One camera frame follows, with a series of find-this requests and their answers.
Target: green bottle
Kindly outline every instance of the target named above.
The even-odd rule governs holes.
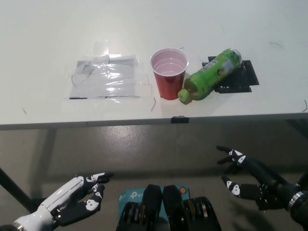
[[[178,92],[184,104],[204,99],[223,78],[241,66],[242,56],[236,49],[226,49],[216,58],[184,81],[184,88]]]

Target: floor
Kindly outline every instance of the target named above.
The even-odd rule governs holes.
[[[228,192],[216,145],[258,158],[290,182],[308,170],[308,140],[285,121],[1,131],[0,166],[32,197],[48,196],[75,174],[115,173],[99,213],[57,230],[114,231],[120,193],[152,183],[186,184],[191,197],[208,197],[224,231],[301,231],[286,211],[258,211]],[[27,214],[1,187],[0,212],[0,224]]]

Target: table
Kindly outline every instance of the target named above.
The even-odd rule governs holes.
[[[0,129],[170,123],[174,116],[189,122],[307,118],[307,7],[306,0],[6,2],[0,9]],[[105,39],[110,53],[136,54],[149,73],[153,98],[146,104],[65,99],[67,65]],[[213,92],[189,105],[161,99],[149,60],[166,47],[183,48],[189,74],[208,56],[237,48],[260,85],[252,93]]]

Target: bottle cap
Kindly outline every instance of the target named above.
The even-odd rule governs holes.
[[[178,97],[183,103],[189,103],[191,101],[191,96],[185,88],[178,92]]]

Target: red plastic cup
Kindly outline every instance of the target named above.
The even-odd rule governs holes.
[[[188,67],[187,56],[177,49],[163,49],[151,57],[151,66],[160,97],[166,100],[177,99]]]

